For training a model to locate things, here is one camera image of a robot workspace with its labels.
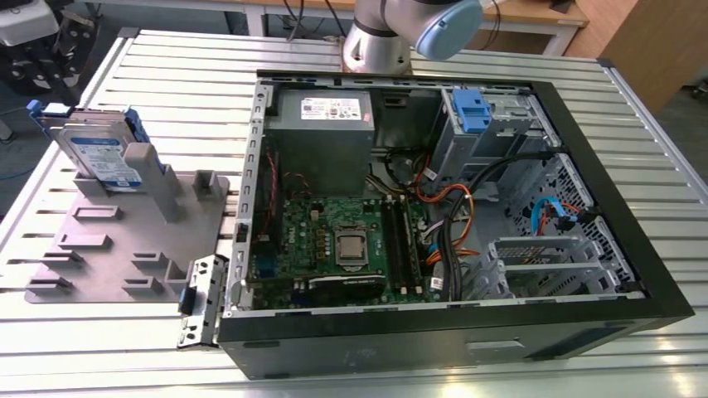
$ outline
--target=power supply label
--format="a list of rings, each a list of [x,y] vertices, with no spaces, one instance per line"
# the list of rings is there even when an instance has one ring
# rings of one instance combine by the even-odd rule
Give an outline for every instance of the power supply label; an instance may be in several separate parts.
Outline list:
[[[362,120],[356,98],[304,98],[302,117],[307,120]]]
[[[139,173],[123,161],[123,146],[112,138],[72,138],[82,162],[99,181],[112,187],[140,185]]]

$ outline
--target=ram slot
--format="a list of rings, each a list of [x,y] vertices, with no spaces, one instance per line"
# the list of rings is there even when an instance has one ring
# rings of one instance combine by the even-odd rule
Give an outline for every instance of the ram slot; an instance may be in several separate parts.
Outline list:
[[[391,285],[394,289],[408,289],[414,285],[412,255],[407,240],[406,214],[400,202],[387,202],[382,205],[382,222]]]

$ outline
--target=metal rail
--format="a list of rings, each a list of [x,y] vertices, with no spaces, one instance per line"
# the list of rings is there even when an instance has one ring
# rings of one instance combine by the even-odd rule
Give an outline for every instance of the metal rail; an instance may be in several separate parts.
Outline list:
[[[708,197],[706,185],[614,70],[592,60],[466,51],[412,58],[416,75],[552,81],[695,306],[682,323],[611,342],[568,361],[254,383],[223,353],[175,352],[175,304],[24,302],[23,287],[75,196],[74,165],[55,145],[0,227],[0,390],[127,390],[232,396],[695,396],[708,391]],[[160,158],[178,171],[216,169],[239,187],[255,70],[340,69],[320,41],[143,31],[116,41],[83,103],[132,105]],[[236,212],[238,192],[230,209]],[[218,252],[231,253],[226,216]]]

